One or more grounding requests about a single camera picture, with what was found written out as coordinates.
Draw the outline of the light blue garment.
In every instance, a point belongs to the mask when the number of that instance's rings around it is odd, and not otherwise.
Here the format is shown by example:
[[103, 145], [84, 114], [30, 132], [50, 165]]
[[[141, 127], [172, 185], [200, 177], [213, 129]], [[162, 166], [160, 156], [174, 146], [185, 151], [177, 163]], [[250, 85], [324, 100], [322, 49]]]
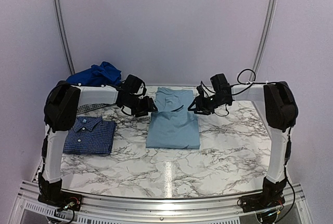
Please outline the light blue garment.
[[200, 148], [198, 118], [187, 110], [193, 100], [192, 90], [157, 89], [155, 105], [158, 111], [151, 113], [146, 148]]

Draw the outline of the blue checked shirt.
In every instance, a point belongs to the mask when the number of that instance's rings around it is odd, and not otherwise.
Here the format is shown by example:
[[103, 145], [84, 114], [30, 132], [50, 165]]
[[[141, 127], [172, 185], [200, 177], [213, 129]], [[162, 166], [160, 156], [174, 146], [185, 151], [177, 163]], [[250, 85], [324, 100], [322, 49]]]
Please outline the blue checked shirt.
[[68, 131], [63, 153], [108, 155], [112, 151], [116, 127], [115, 121], [105, 121], [101, 116], [78, 116]]

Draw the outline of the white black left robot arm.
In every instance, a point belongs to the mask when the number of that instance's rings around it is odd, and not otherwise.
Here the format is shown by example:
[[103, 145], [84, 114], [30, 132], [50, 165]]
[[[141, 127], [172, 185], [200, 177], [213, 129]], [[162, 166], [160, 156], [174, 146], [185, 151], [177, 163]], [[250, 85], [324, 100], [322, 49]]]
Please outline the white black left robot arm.
[[65, 138], [74, 126], [77, 109], [86, 104], [115, 104], [121, 109], [129, 108], [130, 115], [135, 117], [157, 111], [153, 99], [146, 95], [145, 83], [133, 75], [119, 86], [82, 86], [59, 81], [47, 96], [44, 107], [45, 138], [43, 167], [38, 175], [39, 202], [61, 206], [82, 199], [79, 194], [62, 191], [60, 165]]

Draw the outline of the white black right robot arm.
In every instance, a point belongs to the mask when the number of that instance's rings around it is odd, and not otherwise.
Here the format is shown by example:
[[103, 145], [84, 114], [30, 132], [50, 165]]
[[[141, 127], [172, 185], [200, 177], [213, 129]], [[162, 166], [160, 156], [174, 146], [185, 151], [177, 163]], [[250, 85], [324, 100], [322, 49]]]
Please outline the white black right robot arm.
[[242, 196], [239, 206], [244, 212], [280, 206], [285, 202], [283, 190], [289, 184], [287, 164], [291, 155], [291, 130], [296, 124], [298, 106], [288, 84], [281, 82], [237, 82], [231, 85], [223, 73], [210, 79], [212, 95], [197, 86], [198, 96], [187, 108], [194, 114], [211, 115], [220, 106], [236, 101], [261, 102], [265, 107], [264, 124], [271, 138], [271, 156], [261, 193]]

